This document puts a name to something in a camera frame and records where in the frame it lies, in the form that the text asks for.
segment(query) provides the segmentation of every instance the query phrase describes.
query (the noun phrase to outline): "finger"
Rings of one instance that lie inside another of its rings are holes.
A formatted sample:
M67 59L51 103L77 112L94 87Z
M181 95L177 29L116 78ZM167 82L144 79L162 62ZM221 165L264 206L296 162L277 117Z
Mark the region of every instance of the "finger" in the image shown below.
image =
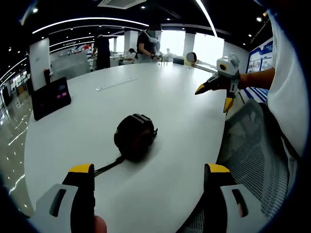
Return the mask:
M94 232L107 233L107 225L105 221L99 216L94 216Z

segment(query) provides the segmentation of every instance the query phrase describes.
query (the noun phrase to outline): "person in black shirt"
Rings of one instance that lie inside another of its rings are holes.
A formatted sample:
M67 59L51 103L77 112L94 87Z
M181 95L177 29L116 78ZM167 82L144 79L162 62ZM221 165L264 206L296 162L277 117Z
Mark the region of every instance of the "person in black shirt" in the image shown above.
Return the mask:
M156 46L159 45L157 37L161 33L160 25L152 25L148 30L139 35L137 39L137 56L138 63L157 62L158 57Z
M97 53L97 60L96 60L96 69L104 69L110 68L110 51L109 51L109 40L107 37L103 35L98 35L95 39L94 43L94 50L92 56L94 57L95 52L98 50Z

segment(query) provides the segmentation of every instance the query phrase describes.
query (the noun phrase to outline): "window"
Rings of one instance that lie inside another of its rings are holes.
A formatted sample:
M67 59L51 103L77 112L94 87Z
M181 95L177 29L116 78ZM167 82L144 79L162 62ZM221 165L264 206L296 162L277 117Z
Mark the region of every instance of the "window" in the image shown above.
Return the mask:
M116 52L124 52L124 35L117 37L117 51Z
M182 56L185 45L185 31L163 31L161 34L161 52L167 53L166 49L170 49L172 54Z
M114 47L115 47L115 39L110 38L109 39L109 50L114 52Z
M193 52L196 53L198 60L216 66L217 60L223 56L224 43L221 38L197 33Z

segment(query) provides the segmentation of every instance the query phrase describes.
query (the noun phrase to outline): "oval conference table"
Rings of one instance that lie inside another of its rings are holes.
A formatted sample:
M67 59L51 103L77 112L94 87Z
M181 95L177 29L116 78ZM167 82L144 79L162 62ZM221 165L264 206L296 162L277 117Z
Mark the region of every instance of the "oval conference table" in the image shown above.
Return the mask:
M204 164L221 146L225 91L194 92L211 73L168 63L133 64L68 81L70 105L34 120L25 144L25 178L36 201L75 165L95 169L120 156L113 137L128 115L144 114L158 135L140 163L95 178L95 214L109 233L174 233L203 193Z

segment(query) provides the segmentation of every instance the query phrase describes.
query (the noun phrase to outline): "glossy floor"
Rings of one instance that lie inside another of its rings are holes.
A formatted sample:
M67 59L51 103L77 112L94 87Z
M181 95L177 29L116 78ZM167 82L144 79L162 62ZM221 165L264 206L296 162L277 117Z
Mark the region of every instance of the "glossy floor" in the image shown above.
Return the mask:
M238 111L242 105L242 99L237 95L226 118ZM25 182L24 147L31 113L32 102L27 93L14 97L0 113L0 172L11 198L20 211L28 216L34 210Z

